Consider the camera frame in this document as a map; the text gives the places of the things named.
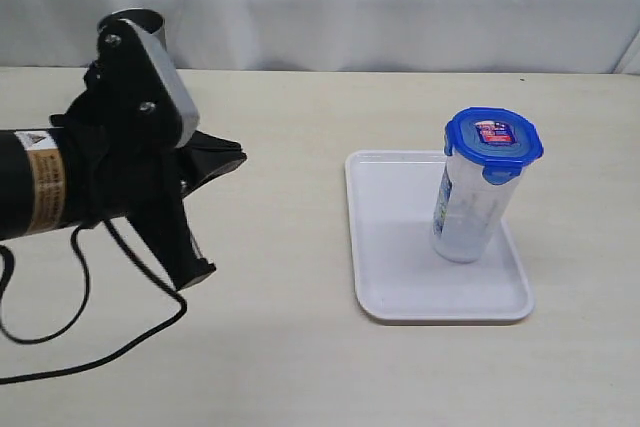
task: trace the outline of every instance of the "plastic tray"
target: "plastic tray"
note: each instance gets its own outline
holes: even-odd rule
[[[480,260],[457,264],[431,247],[444,170],[438,151],[359,151],[346,161],[358,302],[384,323],[514,323],[533,294],[503,220]]]

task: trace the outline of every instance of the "white backdrop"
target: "white backdrop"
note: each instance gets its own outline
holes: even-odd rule
[[[133,6],[183,68],[640,72],[640,0],[0,0],[0,65],[84,65]]]

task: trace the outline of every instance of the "container label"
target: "container label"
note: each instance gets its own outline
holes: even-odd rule
[[[33,176],[33,213],[26,234],[57,227],[64,211],[66,178],[62,156],[46,130],[17,131]]]
[[[449,205],[450,197],[451,180],[449,179],[449,173],[447,172],[447,166],[445,165],[444,173],[442,174],[442,181],[440,182],[440,190],[438,191],[438,200],[433,213],[433,233],[437,237],[442,235],[442,228],[444,227],[444,219],[447,216],[447,205]]]
[[[509,124],[494,120],[476,122],[476,130],[480,140],[488,145],[513,145],[516,138]]]

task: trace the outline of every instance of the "white table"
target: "white table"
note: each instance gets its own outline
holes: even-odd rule
[[[0,70],[2,127],[47,126],[82,73]],[[249,156],[187,202],[219,271],[186,291],[181,323],[120,361],[1,388],[0,425],[640,425],[640,79],[183,75],[201,129]],[[516,110],[545,145],[507,212],[537,307],[509,327],[376,325],[353,294],[344,160],[441,148],[445,122],[470,105]],[[15,331],[46,333],[76,308],[69,234],[9,243]],[[173,312],[102,227],[83,240],[95,292],[85,317],[50,345],[1,340],[0,375],[104,355]]]

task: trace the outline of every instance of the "screw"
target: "screw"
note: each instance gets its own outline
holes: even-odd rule
[[[122,39],[120,38],[120,36],[118,36],[116,34],[109,34],[104,38],[104,42],[109,47],[117,47],[122,42]]]
[[[150,114],[156,110],[156,104],[154,102],[143,102],[138,107],[138,111],[142,114]]]

